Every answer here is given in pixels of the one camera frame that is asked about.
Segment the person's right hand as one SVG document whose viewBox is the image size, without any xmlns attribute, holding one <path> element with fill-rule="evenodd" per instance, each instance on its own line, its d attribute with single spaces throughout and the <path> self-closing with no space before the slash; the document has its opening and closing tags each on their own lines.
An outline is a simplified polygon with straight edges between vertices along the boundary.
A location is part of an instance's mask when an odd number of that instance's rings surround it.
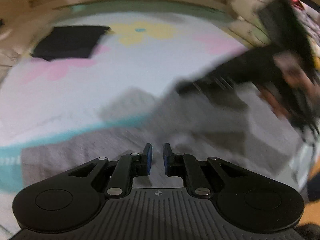
<svg viewBox="0 0 320 240">
<path fill-rule="evenodd" d="M 308 101 L 316 111 L 316 116 L 319 116 L 319 84 L 311 81 L 306 73 L 300 67 L 300 59 L 296 54 L 289 51 L 278 53 L 273 56 L 275 65 L 281 70 L 283 79 L 292 88 L 300 88 L 303 90 Z M 278 118 L 289 118 L 290 113 L 276 99 L 276 97 L 265 87 L 258 87 L 260 91 L 259 97 L 266 101 L 272 112 Z"/>
</svg>

